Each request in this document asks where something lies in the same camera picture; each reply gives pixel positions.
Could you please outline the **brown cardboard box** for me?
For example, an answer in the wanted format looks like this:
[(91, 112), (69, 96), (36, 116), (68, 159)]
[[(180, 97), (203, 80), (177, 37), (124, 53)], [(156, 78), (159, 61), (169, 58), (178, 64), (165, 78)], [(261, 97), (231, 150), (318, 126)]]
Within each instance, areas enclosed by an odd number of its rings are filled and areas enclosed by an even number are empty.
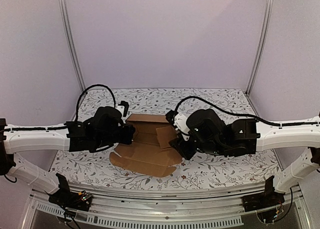
[(182, 156), (170, 146), (176, 130), (164, 115), (131, 114), (127, 124), (135, 128), (130, 145), (118, 144), (109, 154), (112, 165), (135, 173), (163, 178), (176, 170)]

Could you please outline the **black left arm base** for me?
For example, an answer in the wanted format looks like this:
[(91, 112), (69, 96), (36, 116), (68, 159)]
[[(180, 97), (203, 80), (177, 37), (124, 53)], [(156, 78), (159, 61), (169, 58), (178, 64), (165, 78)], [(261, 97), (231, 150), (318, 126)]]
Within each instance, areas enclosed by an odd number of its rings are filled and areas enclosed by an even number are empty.
[(80, 192), (72, 192), (65, 176), (56, 173), (58, 178), (58, 190), (53, 194), (49, 194), (48, 201), (63, 208), (71, 208), (75, 210), (88, 212), (90, 210), (93, 194), (85, 190)]

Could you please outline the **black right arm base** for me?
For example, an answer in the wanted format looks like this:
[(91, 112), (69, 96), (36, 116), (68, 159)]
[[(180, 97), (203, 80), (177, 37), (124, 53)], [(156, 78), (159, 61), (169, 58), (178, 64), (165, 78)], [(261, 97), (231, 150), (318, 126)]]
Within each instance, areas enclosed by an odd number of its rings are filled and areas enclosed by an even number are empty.
[(257, 213), (257, 218), (264, 224), (275, 223), (282, 212), (284, 212), (285, 193), (275, 191), (274, 178), (272, 175), (264, 183), (264, 191), (255, 194), (249, 194), (241, 197), (242, 206), (245, 212), (273, 207), (271, 210), (265, 210)]

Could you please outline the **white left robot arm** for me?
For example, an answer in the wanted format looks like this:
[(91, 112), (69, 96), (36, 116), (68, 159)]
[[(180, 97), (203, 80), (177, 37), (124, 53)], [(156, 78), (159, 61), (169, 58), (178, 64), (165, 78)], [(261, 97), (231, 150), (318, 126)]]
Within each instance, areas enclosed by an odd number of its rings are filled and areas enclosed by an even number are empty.
[(25, 181), (55, 198), (63, 205), (74, 202), (66, 178), (30, 163), (21, 152), (55, 150), (97, 153), (115, 144), (130, 145), (135, 128), (126, 124), (127, 110), (122, 105), (99, 107), (85, 121), (67, 121), (53, 126), (22, 127), (0, 120), (0, 174)]

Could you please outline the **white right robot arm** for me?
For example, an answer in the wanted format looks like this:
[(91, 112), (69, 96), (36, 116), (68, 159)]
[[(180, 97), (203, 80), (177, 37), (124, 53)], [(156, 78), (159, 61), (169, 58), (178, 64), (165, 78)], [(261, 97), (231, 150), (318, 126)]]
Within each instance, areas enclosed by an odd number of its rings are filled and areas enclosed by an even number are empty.
[(170, 145), (186, 160), (195, 153), (239, 157), (269, 149), (304, 147), (298, 159), (271, 178), (271, 187), (259, 195), (269, 207), (290, 187), (320, 167), (320, 118), (290, 122), (264, 122), (254, 115), (240, 115), (226, 124), (213, 109), (199, 109), (190, 116), (170, 110), (165, 118), (176, 130)]

